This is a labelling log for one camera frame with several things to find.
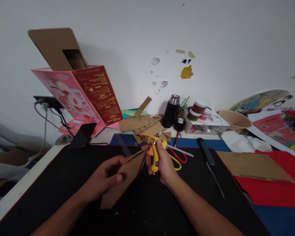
paper bowl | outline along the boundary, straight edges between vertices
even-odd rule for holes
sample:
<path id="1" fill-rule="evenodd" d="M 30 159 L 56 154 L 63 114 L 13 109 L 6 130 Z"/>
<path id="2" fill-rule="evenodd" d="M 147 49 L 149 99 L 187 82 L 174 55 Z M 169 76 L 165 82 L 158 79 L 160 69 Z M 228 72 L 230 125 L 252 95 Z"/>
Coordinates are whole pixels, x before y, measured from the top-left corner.
<path id="1" fill-rule="evenodd" d="M 221 110 L 218 112 L 218 114 L 227 123 L 229 123 L 230 127 L 228 128 L 228 130 L 241 131 L 252 126 L 252 122 L 250 121 L 250 119 L 240 113 L 230 110 Z"/>

black desk mat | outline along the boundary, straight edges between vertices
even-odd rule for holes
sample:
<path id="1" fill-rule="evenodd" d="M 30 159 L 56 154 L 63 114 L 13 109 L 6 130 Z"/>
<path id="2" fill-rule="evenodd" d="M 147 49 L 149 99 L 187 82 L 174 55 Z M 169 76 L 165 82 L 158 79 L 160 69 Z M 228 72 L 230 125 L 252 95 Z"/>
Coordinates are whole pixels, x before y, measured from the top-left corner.
<path id="1" fill-rule="evenodd" d="M 136 153 L 140 147 L 130 147 Z M 220 195 L 198 148 L 182 148 L 194 157 L 179 175 L 244 235 L 270 235 L 240 192 L 214 150 L 213 172 L 224 192 Z M 28 191 L 0 222 L 0 235 L 30 235 L 73 195 L 106 159 L 120 155 L 120 147 L 65 148 L 46 167 Z M 112 210 L 98 210 L 100 200 L 83 212 L 70 235 L 196 235 L 172 193 L 146 167 Z"/>

green paint jar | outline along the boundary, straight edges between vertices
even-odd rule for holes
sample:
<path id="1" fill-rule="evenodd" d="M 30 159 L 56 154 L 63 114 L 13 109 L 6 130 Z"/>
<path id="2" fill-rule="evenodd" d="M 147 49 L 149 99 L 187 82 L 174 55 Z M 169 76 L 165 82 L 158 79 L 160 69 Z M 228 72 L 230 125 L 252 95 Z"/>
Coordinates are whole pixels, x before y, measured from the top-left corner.
<path id="1" fill-rule="evenodd" d="M 199 119 L 201 114 L 193 112 L 191 109 L 189 110 L 189 113 L 187 115 L 188 120 L 191 121 L 197 121 Z"/>

blue mat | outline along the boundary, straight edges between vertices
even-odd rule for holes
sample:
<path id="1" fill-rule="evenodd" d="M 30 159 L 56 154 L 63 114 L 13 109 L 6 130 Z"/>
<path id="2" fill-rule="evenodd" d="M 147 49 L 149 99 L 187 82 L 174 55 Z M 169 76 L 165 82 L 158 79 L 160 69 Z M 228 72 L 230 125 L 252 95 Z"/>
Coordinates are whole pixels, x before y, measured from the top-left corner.
<path id="1" fill-rule="evenodd" d="M 122 134 L 122 138 L 128 146 L 135 146 L 136 140 L 131 134 Z M 171 141 L 174 145 L 176 138 L 171 138 Z M 204 142 L 208 148 L 216 151 L 230 151 L 223 140 L 205 139 Z M 110 144 L 120 145 L 116 134 L 114 134 Z M 196 148 L 199 146 L 196 139 L 178 138 L 177 147 Z M 273 236 L 295 235 L 295 208 L 256 205 L 251 205 L 251 207 Z"/>

forearm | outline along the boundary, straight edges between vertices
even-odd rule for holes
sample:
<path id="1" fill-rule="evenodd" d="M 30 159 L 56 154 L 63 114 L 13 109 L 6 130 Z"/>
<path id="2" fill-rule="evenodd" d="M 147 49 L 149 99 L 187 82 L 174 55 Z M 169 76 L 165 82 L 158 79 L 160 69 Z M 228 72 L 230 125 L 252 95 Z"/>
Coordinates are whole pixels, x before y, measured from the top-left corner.
<path id="1" fill-rule="evenodd" d="M 195 231 L 201 236 L 243 234 L 215 208 L 200 197 L 178 175 L 167 184 L 184 209 Z"/>
<path id="2" fill-rule="evenodd" d="M 38 235 L 67 235 L 77 220 L 82 211 L 87 206 L 79 191 L 70 197 L 48 220 L 46 220 L 33 234 Z"/>

